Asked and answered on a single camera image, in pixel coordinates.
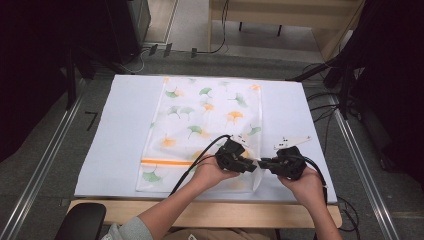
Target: wooden desk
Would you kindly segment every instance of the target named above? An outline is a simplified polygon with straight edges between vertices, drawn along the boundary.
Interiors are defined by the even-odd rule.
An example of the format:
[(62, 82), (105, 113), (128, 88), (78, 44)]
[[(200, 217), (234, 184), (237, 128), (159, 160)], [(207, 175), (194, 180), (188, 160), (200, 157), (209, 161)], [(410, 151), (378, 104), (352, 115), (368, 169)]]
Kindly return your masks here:
[[(365, 0), (230, 0), (227, 21), (312, 28), (324, 60), (333, 57), (354, 29)], [(225, 0), (209, 0), (208, 50), (212, 21), (221, 20)]]
[[(106, 206), (105, 224), (124, 224), (159, 201), (136, 200), (75, 200)], [(338, 206), (328, 210), (337, 227), (342, 225)], [(193, 202), (180, 215), (174, 227), (194, 228), (314, 228), (308, 211), (301, 205), (281, 203)]]

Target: gray carpet floor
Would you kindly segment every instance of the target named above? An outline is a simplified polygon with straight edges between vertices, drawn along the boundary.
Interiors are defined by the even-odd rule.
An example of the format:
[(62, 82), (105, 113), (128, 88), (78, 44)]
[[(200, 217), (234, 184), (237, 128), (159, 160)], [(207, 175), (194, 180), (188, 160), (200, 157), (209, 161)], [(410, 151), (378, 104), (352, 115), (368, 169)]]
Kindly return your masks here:
[[(302, 73), (308, 63), (281, 60), (264, 60), (221, 55), (199, 55), (172, 53), (163, 58), (157, 53), (145, 56), (145, 67), (139, 74), (229, 76), (281, 80)], [(87, 80), (81, 105), (48, 175), (32, 205), (17, 239), (53, 239), (67, 211), (67, 201), (73, 199), (78, 174), (94, 138), (100, 116), (93, 127), (87, 128), (93, 119), (90, 112), (102, 112), (110, 91), (113, 73), (98, 67), (94, 80)], [(326, 91), (321, 77), (314, 76), (304, 82), (307, 96)], [(329, 104), (326, 96), (310, 101), (310, 107)], [(66, 94), (51, 108), (50, 112), (37, 125), (21, 149), (0, 163), (0, 231), (6, 225), (10, 214), (24, 191), (40, 158), (43, 155), (54, 131), (65, 113)], [(317, 118), (326, 109), (314, 111)], [(403, 173), (387, 173), (379, 166), (379, 157), (361, 123), (349, 117), (355, 138), (361, 148), (368, 167), (372, 172), (381, 195), (393, 215), (393, 221), (401, 239), (419, 239), (424, 235), (424, 194), (417, 182)], [(359, 216), (359, 232), (362, 239), (384, 239), (379, 223), (374, 215), (363, 184), (353, 163), (347, 144), (335, 118), (329, 122), (323, 119), (316, 123), (321, 145), (326, 142), (326, 160), (329, 166), (336, 193), (352, 204)], [(350, 207), (340, 201), (341, 210), (345, 209), (355, 218)], [(344, 229), (352, 224), (342, 213)], [(356, 233), (342, 232), (344, 239), (357, 239)], [(312, 239), (312, 229), (282, 229), (282, 239)]]

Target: gray shirt sleeve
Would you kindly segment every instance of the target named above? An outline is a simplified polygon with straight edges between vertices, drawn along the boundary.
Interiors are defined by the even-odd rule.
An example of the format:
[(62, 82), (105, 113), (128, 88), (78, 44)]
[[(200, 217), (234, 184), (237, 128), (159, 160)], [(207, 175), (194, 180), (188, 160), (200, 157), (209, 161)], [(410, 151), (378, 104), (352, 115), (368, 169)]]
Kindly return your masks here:
[(122, 226), (113, 224), (102, 240), (153, 240), (149, 229), (138, 217), (133, 217)]

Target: black electronic device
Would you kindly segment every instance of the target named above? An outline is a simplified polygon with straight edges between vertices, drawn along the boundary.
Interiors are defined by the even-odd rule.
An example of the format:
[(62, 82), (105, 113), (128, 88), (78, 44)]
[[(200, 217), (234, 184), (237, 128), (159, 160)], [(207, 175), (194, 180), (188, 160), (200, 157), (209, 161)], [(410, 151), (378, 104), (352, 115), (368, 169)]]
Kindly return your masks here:
[(240, 143), (228, 139), (215, 154), (218, 166), (233, 172), (253, 172), (256, 169), (253, 160), (240, 156), (244, 151)]
[(298, 180), (306, 168), (305, 159), (296, 146), (280, 149), (277, 157), (261, 158), (258, 163), (260, 168), (269, 169), (272, 174), (291, 180)]

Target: orange stripe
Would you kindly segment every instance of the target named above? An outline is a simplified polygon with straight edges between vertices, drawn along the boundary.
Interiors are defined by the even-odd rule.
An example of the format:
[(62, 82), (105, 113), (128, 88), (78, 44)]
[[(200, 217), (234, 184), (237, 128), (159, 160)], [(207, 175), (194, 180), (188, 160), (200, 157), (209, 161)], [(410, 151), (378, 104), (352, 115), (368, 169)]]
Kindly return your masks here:
[(154, 159), (142, 159), (141, 160), (141, 164), (191, 166), (192, 163), (193, 162), (177, 162), (177, 161), (154, 160)]

